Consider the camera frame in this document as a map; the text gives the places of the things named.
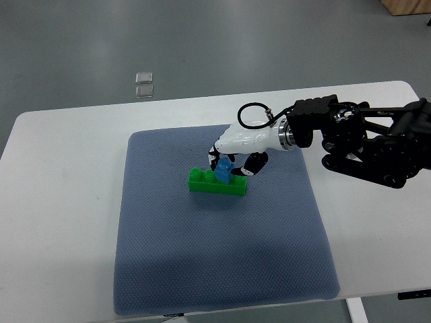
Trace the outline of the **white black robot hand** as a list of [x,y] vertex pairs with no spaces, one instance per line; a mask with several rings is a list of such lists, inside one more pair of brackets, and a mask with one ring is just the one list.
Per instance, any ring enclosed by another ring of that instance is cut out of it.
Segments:
[[210,148],[209,166],[215,170],[221,155],[226,155],[232,163],[238,154],[247,155],[244,165],[234,168],[231,173],[235,176],[254,176],[268,162],[268,149],[293,149],[286,135],[287,130],[286,120],[277,121],[275,125],[262,129],[246,129],[239,122],[234,122]]

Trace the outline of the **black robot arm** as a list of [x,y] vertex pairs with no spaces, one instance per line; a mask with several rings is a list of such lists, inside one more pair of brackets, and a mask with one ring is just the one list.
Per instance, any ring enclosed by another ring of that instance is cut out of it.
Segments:
[[372,108],[368,102],[340,102],[333,94],[298,100],[282,111],[294,144],[310,147],[320,131],[333,172],[390,188],[402,188],[420,170],[430,169],[430,102]]

